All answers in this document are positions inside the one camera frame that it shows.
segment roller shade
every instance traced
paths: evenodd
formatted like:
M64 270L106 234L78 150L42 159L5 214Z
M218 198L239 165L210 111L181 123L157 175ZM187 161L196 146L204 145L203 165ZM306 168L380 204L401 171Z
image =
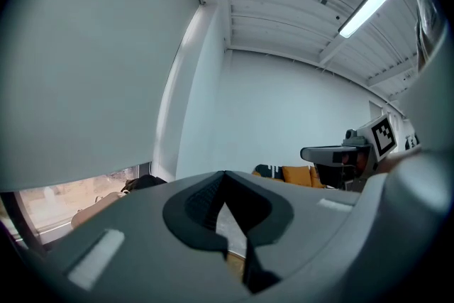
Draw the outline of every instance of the roller shade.
M0 192L147 162L198 0L10 0L0 23Z

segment ceiling light fixture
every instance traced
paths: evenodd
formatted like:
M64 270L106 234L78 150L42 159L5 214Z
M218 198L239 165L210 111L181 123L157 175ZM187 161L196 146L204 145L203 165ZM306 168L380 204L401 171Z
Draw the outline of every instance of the ceiling light fixture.
M349 38L383 5L386 0L364 0L347 21L339 28L339 34Z

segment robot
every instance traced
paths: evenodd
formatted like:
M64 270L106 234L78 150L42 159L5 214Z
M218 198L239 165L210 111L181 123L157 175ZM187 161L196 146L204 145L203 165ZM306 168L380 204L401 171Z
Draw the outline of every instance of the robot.
M396 146L391 123L384 115L358 130L347 130L340 146L302 148L300 155L315 164L321 183L361 192L378 163ZM358 167L358 156L364 160L361 167Z

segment white stripe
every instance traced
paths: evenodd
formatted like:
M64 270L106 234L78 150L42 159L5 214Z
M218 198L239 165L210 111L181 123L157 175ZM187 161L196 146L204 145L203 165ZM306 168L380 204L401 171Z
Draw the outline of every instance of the white stripe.
M99 242L68 273L68 279L85 290L91 290L109 262L123 244L124 233L107 230Z
M326 207L328 209L335 209L342 212L350 212L353 209L353 206L349 204L341 204L339 202L330 201L329 199L322 198L318 202L319 206Z

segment orange cushion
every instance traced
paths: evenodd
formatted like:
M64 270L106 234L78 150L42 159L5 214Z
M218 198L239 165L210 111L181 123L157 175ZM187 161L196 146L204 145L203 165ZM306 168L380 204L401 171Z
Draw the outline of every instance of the orange cushion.
M313 188L325 188L325 185L320 183L319 174L315 167L311 167L311 183Z
M299 186L312 187L309 167L282 167L285 182Z
M276 181L276 182L283 182L284 180L280 180L278 178L271 178L271 177L265 177L267 180L273 180L273 181Z

